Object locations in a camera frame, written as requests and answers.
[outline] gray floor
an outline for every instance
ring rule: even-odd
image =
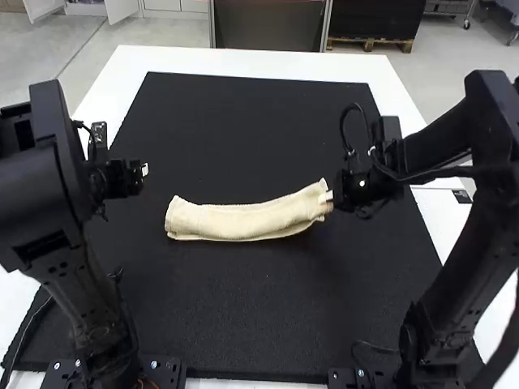
[[[432,122],[465,95],[463,79],[475,69],[500,69],[510,79],[519,76],[519,41],[504,45],[506,26],[493,20],[473,21],[466,31],[460,20],[426,18],[413,53],[394,45],[375,45],[373,54],[388,56],[426,122]],[[358,45],[343,45],[334,53],[361,53]]]
[[[0,107],[28,99],[28,85],[58,78],[73,113],[118,45],[208,47],[208,23],[53,15],[31,25],[0,12]]]

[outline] black mat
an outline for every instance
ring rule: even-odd
[[[197,376],[323,382],[329,367],[353,364],[354,340],[397,346],[411,299],[440,269],[409,190],[374,220],[334,212],[277,241],[175,242],[163,227],[174,194],[253,203],[331,182],[338,118],[353,101],[378,117],[365,84],[148,74],[112,147],[149,162],[144,192],[110,203],[109,223],[88,228],[105,270],[126,269],[144,353],[180,357]],[[355,114],[349,129],[363,147]],[[55,308],[19,368],[70,357],[68,334]],[[474,354],[469,367],[478,364]]]

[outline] metal bracket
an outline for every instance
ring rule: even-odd
[[[140,373],[160,389],[185,389],[187,367],[178,358],[141,355]],[[81,365],[71,359],[52,361],[41,389],[84,389]]]
[[[328,389],[377,389],[390,387],[392,375],[361,368],[334,368],[328,371]]]

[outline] rolled towel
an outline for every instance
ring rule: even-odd
[[[300,191],[242,205],[197,205],[174,196],[165,215],[168,237],[179,241],[248,242],[300,233],[333,210],[324,178]]]

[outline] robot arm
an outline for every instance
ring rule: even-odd
[[[71,321],[83,387],[132,388],[137,339],[84,224],[104,200],[137,195],[137,160],[110,160],[106,130],[94,126],[84,159],[78,129],[57,80],[30,87],[31,102],[0,111],[0,264],[40,282]]]
[[[437,177],[472,177],[478,188],[447,262],[401,327],[399,387],[460,382],[458,366],[479,319],[519,265],[518,84],[500,71],[474,71],[465,79],[465,99],[418,133],[399,139],[397,118],[382,118],[368,137],[371,167],[337,175],[333,202],[348,212]],[[445,167],[468,154],[473,167]],[[470,387],[491,387],[515,356],[517,341],[507,345],[499,369],[489,364]]]

